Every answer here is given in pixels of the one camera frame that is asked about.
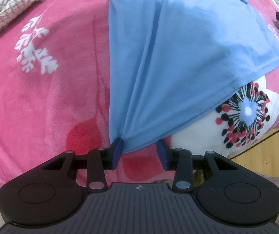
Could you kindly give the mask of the wooden furniture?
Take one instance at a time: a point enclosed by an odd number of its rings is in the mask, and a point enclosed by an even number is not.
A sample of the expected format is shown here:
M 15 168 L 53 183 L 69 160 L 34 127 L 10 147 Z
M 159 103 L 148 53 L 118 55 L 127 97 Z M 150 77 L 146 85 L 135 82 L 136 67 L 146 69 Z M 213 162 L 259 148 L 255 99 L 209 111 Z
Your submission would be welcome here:
M 279 177 L 279 128 L 231 159 L 251 171 Z

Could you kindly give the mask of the light blue t-shirt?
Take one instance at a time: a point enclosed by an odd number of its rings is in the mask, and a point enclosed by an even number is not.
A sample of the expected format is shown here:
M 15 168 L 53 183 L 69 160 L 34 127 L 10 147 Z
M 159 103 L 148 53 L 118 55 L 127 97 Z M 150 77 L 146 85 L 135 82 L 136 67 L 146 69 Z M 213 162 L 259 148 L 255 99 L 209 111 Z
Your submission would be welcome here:
M 249 0 L 109 0 L 109 138 L 171 136 L 279 66 Z

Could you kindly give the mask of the pink floral fleece blanket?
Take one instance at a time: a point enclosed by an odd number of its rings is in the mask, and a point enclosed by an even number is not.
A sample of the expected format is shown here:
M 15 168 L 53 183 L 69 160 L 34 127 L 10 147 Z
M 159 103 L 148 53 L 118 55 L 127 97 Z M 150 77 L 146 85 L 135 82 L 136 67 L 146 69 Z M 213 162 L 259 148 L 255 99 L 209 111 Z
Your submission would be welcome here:
M 271 0 L 249 0 L 279 42 Z M 109 138 L 109 0 L 44 0 L 0 33 L 0 187 L 65 151 Z M 240 154 L 279 126 L 279 66 L 163 139 L 202 155 Z M 170 180 L 156 143 L 122 154 L 108 183 Z

